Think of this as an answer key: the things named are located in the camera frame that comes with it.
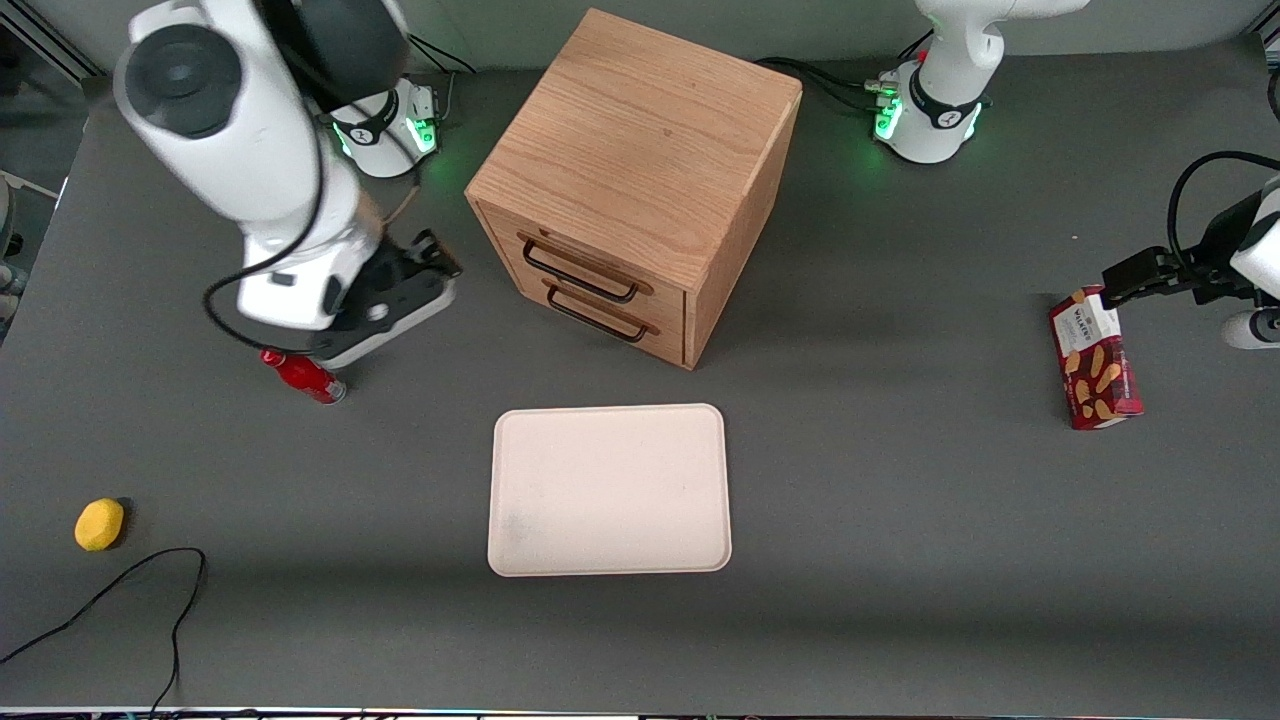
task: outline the plastic tray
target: plastic tray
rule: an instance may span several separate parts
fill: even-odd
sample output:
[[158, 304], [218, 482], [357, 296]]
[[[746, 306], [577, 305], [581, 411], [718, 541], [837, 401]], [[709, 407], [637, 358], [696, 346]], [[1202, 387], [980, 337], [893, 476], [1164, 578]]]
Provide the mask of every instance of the plastic tray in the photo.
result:
[[498, 419], [489, 566], [499, 575], [709, 573], [731, 552], [716, 407], [513, 410]]

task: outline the yellow object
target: yellow object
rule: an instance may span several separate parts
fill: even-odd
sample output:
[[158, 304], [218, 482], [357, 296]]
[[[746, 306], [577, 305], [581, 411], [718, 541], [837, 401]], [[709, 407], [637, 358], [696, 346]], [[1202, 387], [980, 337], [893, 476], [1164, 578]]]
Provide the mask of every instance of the yellow object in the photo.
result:
[[124, 507], [104, 497], [84, 506], [76, 520], [76, 543], [90, 552], [106, 550], [120, 536], [124, 525]]

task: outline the red bottle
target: red bottle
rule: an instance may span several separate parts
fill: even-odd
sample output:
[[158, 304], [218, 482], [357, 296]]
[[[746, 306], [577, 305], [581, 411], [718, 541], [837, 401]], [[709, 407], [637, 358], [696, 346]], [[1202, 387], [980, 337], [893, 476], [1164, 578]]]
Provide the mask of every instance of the red bottle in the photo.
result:
[[264, 350], [259, 357], [275, 368], [284, 384], [301, 389], [316, 402], [333, 405], [347, 396], [347, 386], [333, 373], [301, 355], [285, 355], [278, 350]]

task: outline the wooden drawer cabinet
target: wooden drawer cabinet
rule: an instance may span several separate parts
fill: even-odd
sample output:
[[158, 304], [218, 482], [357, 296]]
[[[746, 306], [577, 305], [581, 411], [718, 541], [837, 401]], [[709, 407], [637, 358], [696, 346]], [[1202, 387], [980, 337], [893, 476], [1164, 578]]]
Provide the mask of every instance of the wooden drawer cabinet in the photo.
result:
[[799, 101], [790, 77], [589, 10], [467, 200], [521, 293], [692, 369]]

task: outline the drawer handle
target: drawer handle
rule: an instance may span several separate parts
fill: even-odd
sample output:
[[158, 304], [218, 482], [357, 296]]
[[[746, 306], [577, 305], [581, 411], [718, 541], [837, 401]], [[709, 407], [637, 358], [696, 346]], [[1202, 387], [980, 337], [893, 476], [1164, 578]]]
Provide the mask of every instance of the drawer handle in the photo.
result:
[[595, 329], [598, 329], [600, 332], [609, 333], [611, 336], [621, 340], [622, 342], [630, 342], [632, 345], [636, 343], [636, 342], [640, 342], [641, 340], [644, 340], [644, 336], [649, 333], [649, 325], [645, 325], [643, 323], [640, 324], [640, 329], [636, 331], [635, 334], [625, 334], [621, 331], [616, 331], [616, 329], [611, 328], [609, 325], [605, 325], [604, 323], [596, 320], [595, 318], [589, 318], [589, 316], [579, 313], [577, 310], [573, 310], [572, 307], [567, 307], [564, 305], [561, 305], [559, 302], [556, 302], [556, 293], [558, 291], [559, 291], [558, 287], [556, 287], [553, 284], [548, 284], [548, 287], [547, 287], [547, 304], [550, 305], [552, 307], [554, 307], [556, 310], [559, 310], [561, 313], [564, 313], [570, 318], [573, 318], [575, 320], [579, 320], [580, 323], [586, 323], [588, 325], [591, 325], [593, 328], [595, 328]]
[[589, 282], [586, 282], [586, 281], [584, 281], [581, 278], [576, 278], [576, 277], [566, 273], [564, 270], [561, 270], [558, 268], [553, 268], [553, 266], [548, 265], [547, 263], [543, 263], [541, 260], [534, 258], [534, 255], [532, 255], [534, 247], [538, 246], [538, 243], [534, 242], [534, 238], [531, 238], [531, 237], [529, 237], [529, 236], [526, 236], [524, 233], [520, 233], [520, 236], [525, 241], [525, 251], [522, 254], [525, 256], [525, 263], [529, 263], [534, 268], [538, 268], [539, 270], [541, 270], [541, 272], [544, 272], [544, 273], [547, 273], [549, 275], [554, 275], [554, 277], [557, 277], [557, 278], [559, 278], [559, 279], [562, 279], [562, 281], [564, 281], [564, 282], [567, 282], [567, 283], [570, 283], [572, 286], [580, 287], [580, 288], [590, 292], [591, 295], [595, 295], [595, 296], [603, 297], [605, 300], [617, 302], [618, 305], [621, 305], [623, 302], [631, 302], [631, 300], [636, 296], [636, 292], [640, 291], [640, 283], [632, 282], [631, 283], [631, 288], [627, 290], [626, 293], [623, 293], [623, 295], [614, 295], [614, 293], [604, 290], [603, 287], [596, 287], [596, 286], [594, 286], [594, 284], [591, 284], [591, 283], [589, 283]]

